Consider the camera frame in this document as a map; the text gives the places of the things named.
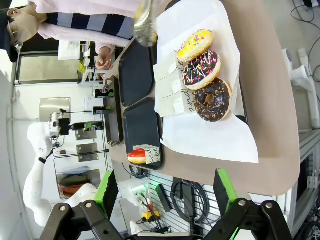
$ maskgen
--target brown tabletop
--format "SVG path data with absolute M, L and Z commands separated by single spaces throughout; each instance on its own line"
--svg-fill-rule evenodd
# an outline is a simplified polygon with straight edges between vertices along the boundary
M 166 0 L 159 13 L 169 2 Z M 222 3 L 241 54 L 240 79 L 259 163 L 185 155 L 164 146 L 164 162 L 158 171 L 213 185 L 215 169 L 226 168 L 237 191 L 282 195 L 299 177 L 300 149 L 295 102 L 281 46 L 262 0 Z M 119 59 L 107 77 L 119 78 Z M 112 160 L 128 163 L 125 142 L 111 147 L 110 153 Z

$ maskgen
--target pink cardigan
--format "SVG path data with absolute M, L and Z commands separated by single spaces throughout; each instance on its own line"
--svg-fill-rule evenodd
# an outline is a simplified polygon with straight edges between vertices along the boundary
M 156 4 L 161 4 L 162 1 L 156 0 Z M 31 0 L 31 2 L 36 4 L 36 12 L 40 14 L 117 14 L 133 18 L 142 0 Z M 97 53 L 102 47 L 108 47 L 113 52 L 115 46 L 126 47 L 129 43 L 129 40 L 117 36 L 90 30 L 71 29 L 45 22 L 40 24 L 38 33 L 44 39 L 96 42 Z

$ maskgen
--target striped shirt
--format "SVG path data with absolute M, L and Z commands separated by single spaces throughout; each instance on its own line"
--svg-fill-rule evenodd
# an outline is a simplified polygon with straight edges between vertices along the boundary
M 70 29 L 95 31 L 127 40 L 131 40 L 134 36 L 133 19 L 116 14 L 48 13 L 45 22 Z

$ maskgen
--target yellow icing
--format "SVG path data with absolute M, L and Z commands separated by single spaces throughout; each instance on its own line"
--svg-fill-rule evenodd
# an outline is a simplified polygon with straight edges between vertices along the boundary
M 202 29 L 195 32 L 187 41 L 185 41 L 179 51 L 178 58 L 184 56 L 189 51 L 193 50 L 201 41 L 203 41 L 206 37 L 212 36 L 212 31 L 207 29 Z

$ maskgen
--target donut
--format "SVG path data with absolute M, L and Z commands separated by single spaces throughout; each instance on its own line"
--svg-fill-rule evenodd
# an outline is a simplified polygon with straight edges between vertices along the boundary
M 208 121 L 222 120 L 230 110 L 231 89 L 228 84 L 216 78 L 206 87 L 194 92 L 194 106 L 198 115 Z
M 214 51 L 206 51 L 185 66 L 182 80 L 190 90 L 198 90 L 211 83 L 220 72 L 221 61 Z
M 214 34 L 208 29 L 201 29 L 192 34 L 178 50 L 177 57 L 182 62 L 189 62 L 204 53 L 212 44 Z
M 129 152 L 128 160 L 130 163 L 133 163 L 133 164 L 146 164 L 147 158 L 146 158 L 145 150 L 142 148 L 139 148 L 137 150 Z

